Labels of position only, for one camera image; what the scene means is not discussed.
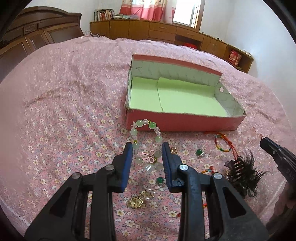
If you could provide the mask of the window with wooden frame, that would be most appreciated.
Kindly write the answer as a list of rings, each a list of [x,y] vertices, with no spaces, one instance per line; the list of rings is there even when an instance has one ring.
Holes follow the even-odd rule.
[[[205,0],[177,0],[173,23],[200,30]]]

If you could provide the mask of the folded clothes on cabinet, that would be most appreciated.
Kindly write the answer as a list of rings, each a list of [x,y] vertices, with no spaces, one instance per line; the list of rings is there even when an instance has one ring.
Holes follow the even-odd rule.
[[[114,19],[133,19],[139,20],[139,16],[137,15],[124,15],[124,14],[117,14]]]

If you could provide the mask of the red cardboard box green lining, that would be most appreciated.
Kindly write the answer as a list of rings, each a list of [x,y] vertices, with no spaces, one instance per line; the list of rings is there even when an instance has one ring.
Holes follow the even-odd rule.
[[[246,117],[222,83],[222,73],[177,59],[132,56],[125,99],[126,126],[154,121],[164,132],[236,130]]]

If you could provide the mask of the red basin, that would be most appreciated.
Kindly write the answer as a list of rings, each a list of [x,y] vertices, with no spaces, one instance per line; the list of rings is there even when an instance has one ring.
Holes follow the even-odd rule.
[[[198,46],[192,43],[184,43],[183,45],[192,49],[198,49]]]

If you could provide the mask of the red gift bag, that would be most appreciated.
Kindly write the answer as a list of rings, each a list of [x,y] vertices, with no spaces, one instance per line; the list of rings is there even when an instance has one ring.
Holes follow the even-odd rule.
[[[238,66],[240,60],[241,60],[242,55],[235,51],[235,50],[231,50],[230,54],[229,54],[229,59],[228,61],[233,64],[234,66]]]

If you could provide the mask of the dark wooden headboard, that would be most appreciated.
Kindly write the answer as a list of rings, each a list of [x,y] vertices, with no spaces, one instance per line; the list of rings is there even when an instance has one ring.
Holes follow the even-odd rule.
[[[50,6],[23,9],[1,41],[1,80],[37,49],[82,37],[81,16]]]

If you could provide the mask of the row of books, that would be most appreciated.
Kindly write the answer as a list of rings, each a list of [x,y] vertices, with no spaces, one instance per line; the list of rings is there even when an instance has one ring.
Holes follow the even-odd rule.
[[[113,9],[96,9],[94,11],[94,21],[110,21],[116,16]]]

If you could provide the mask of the long wooden cabinet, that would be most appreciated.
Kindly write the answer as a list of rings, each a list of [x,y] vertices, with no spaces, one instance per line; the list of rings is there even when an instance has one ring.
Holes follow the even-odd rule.
[[[90,23],[93,34],[108,37],[112,40],[126,38],[132,40],[152,40],[175,45],[192,43],[198,50],[215,55],[228,61],[231,50],[239,52],[242,57],[238,66],[233,67],[248,73],[254,58],[244,51],[227,44],[217,38],[198,32],[195,28],[184,27],[178,24],[165,24],[145,20],[110,20]]]

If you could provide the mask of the black feather hair clip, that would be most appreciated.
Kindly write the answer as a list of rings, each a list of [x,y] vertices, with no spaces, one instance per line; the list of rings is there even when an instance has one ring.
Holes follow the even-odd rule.
[[[245,157],[238,156],[236,160],[227,161],[224,166],[228,168],[226,179],[242,196],[253,198],[257,195],[257,187],[266,171],[254,167],[254,155],[249,152]]]

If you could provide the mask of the pink floral bedspread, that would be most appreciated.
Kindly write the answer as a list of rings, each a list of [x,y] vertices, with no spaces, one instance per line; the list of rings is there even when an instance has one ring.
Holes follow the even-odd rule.
[[[222,73],[247,116],[227,137],[238,154],[252,152],[266,172],[247,203],[263,223],[285,186],[259,146],[269,137],[295,151],[295,132],[274,93],[256,78],[210,54],[167,43],[81,37],[38,49],[1,83],[1,207],[24,234],[75,172],[91,174],[129,142],[125,96],[134,54],[192,62]]]

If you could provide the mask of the pink white curtain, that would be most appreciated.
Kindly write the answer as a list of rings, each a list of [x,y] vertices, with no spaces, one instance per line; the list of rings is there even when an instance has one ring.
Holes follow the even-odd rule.
[[[176,10],[174,0],[136,0],[122,1],[119,13],[135,15],[140,20],[171,24]]]

